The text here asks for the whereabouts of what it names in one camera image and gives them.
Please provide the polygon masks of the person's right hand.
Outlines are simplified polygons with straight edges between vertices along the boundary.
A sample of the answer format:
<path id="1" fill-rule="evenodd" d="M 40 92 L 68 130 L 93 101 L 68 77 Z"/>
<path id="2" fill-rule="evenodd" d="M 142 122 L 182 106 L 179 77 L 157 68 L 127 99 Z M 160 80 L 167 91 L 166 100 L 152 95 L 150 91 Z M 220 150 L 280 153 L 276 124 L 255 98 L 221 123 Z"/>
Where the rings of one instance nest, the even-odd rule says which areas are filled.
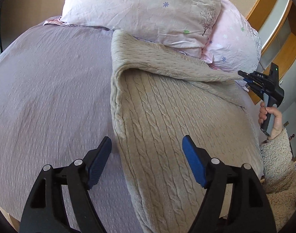
<path id="1" fill-rule="evenodd" d="M 260 109 L 259 109 L 259 119 L 258 119 L 258 123 L 261 126 L 263 124 L 263 122 L 267 119 L 266 115 L 270 113 L 271 114 L 271 118 L 273 118 L 273 126 L 272 126 L 272 130 L 271 130 L 271 134 L 270 136 L 267 136 L 268 140 L 273 140 L 275 139 L 277 136 L 279 136 L 281 134 L 281 132 L 283 131 L 284 127 L 283 127 L 283 116 L 282 113 L 278 110 L 277 107 L 266 107 L 264 102 L 260 103 Z"/>

